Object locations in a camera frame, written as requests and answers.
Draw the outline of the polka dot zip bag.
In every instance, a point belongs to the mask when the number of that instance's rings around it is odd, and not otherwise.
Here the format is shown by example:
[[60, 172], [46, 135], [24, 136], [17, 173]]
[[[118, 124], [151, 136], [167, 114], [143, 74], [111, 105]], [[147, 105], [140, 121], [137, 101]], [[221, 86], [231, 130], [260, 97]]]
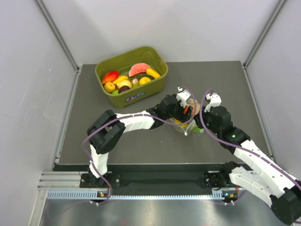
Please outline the polka dot zip bag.
[[185, 136], [188, 136], [189, 134], [200, 136], [203, 134], [204, 129], [198, 127], [197, 122], [194, 118], [191, 119], [192, 114], [194, 113], [194, 116], [198, 116], [199, 111], [200, 111], [200, 103], [197, 100], [194, 101], [194, 99], [190, 98], [186, 102], [186, 106], [183, 110], [181, 119], [178, 120], [175, 118], [171, 118], [169, 119], [169, 121], [174, 124], [174, 128], [178, 132], [184, 134]]

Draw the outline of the fake red mango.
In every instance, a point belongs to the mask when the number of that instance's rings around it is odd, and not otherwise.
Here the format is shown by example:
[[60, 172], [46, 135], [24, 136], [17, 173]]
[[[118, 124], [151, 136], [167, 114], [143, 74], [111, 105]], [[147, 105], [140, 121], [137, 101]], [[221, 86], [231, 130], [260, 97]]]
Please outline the fake red mango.
[[106, 84], [108, 82], [115, 81], [118, 77], [119, 77], [119, 72], [118, 71], [111, 71], [111, 72], [106, 73], [103, 76], [101, 82], [104, 85], [104, 84]]

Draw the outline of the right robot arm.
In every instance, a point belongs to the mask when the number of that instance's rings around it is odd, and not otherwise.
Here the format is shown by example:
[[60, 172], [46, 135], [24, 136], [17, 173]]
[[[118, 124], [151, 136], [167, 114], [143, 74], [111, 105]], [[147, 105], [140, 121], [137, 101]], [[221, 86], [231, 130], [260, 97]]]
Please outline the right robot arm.
[[198, 124], [222, 147], [252, 169], [249, 172], [234, 162], [224, 164], [220, 182], [224, 186], [238, 185], [266, 205], [286, 225], [301, 217], [301, 182], [276, 165], [241, 129], [233, 126], [231, 114], [223, 106], [203, 107]]

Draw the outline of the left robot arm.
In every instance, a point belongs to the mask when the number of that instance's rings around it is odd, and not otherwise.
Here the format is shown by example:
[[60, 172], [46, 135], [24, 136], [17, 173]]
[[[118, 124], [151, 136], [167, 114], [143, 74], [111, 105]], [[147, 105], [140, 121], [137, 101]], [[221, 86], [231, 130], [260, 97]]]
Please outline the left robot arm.
[[95, 186], [103, 186], [107, 180], [107, 160], [109, 152], [116, 146], [124, 133], [136, 130], [151, 130], [171, 124], [167, 120], [174, 118], [181, 124], [193, 120], [197, 110], [188, 105], [190, 94], [180, 92], [167, 95], [155, 107], [139, 113], [119, 114], [112, 110], [105, 111], [87, 130], [83, 141], [90, 145], [89, 165], [90, 181]]

